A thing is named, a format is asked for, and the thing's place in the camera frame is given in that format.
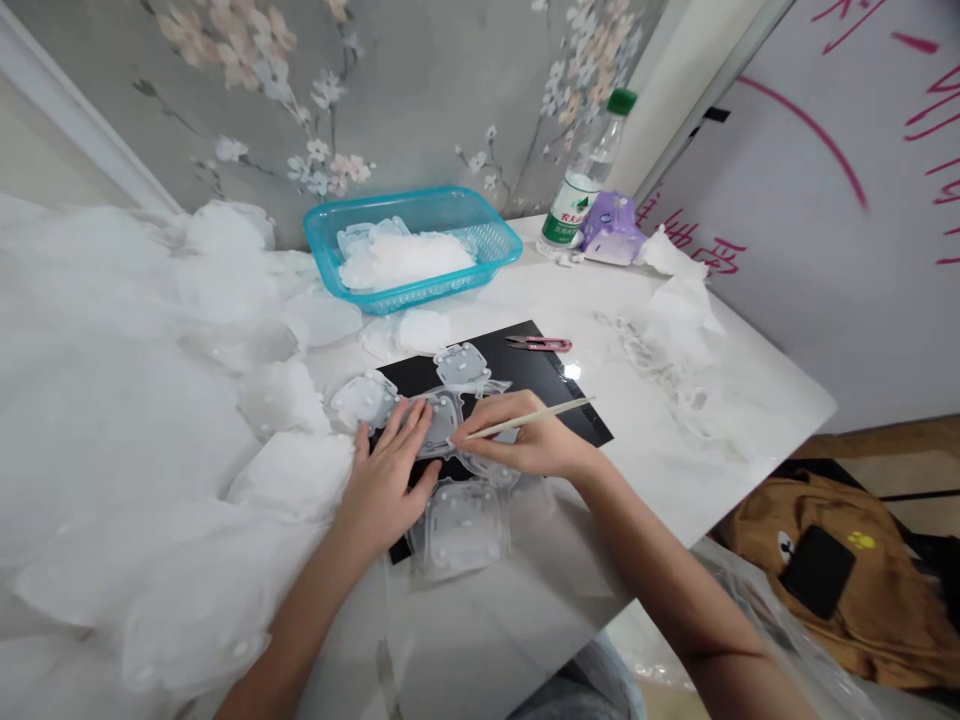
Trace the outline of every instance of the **plastic water bottle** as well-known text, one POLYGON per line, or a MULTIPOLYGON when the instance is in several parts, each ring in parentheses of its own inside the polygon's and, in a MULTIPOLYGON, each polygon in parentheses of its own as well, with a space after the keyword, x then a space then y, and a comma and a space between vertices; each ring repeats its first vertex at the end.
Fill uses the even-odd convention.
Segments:
POLYGON ((563 184, 540 231, 541 240, 549 247, 571 247, 580 224, 610 175, 624 121, 636 102, 636 93, 625 88, 614 90, 607 101, 606 112, 581 143, 577 159, 567 166, 563 184))

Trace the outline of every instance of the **thread snips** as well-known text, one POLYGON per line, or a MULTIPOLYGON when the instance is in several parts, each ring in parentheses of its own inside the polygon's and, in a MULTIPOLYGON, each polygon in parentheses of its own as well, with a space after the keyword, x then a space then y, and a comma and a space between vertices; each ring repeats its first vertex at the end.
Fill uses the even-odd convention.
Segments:
POLYGON ((567 352, 573 343, 565 338, 526 337, 524 335, 508 335, 504 338, 507 345, 518 350, 542 350, 546 352, 567 352))

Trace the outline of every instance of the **left hand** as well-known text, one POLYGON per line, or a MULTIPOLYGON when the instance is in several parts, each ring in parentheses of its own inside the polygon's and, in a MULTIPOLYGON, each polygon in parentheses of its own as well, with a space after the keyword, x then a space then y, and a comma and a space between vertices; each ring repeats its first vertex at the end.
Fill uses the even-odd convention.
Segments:
POLYGON ((423 515, 440 476, 442 463, 434 460, 416 486, 407 489, 413 462, 433 418, 433 408, 419 398, 401 426, 408 407, 410 401, 403 398, 372 453, 367 424, 357 431, 353 474, 332 532, 367 563, 389 550, 423 515))

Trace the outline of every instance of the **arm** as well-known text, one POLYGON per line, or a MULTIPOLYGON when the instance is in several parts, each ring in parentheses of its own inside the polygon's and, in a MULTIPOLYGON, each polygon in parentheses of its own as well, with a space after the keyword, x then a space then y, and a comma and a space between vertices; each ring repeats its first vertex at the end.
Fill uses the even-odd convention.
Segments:
POLYGON ((417 400, 401 427, 408 407, 409 400, 400 401, 372 454, 367 426, 361 425, 353 473, 336 520, 277 611, 270 644, 230 689, 217 720, 292 718, 343 601, 423 514, 441 463, 431 463, 407 490, 433 415, 433 408, 417 400))
POLYGON ((736 603, 602 452, 556 417, 523 426, 513 445, 464 439, 542 407, 529 391, 487 398, 452 440, 524 472, 570 481, 627 587, 683 662, 712 718, 816 718, 736 603))

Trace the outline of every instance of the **yellow paw print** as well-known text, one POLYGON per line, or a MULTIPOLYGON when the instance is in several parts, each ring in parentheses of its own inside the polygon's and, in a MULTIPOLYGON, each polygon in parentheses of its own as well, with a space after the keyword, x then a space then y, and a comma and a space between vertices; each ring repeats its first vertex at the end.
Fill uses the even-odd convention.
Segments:
POLYGON ((872 537, 869 535, 864 535, 859 530, 854 530, 852 533, 850 533, 850 535, 847 537, 847 540, 861 550, 873 550, 873 548, 877 546, 877 543, 872 537))

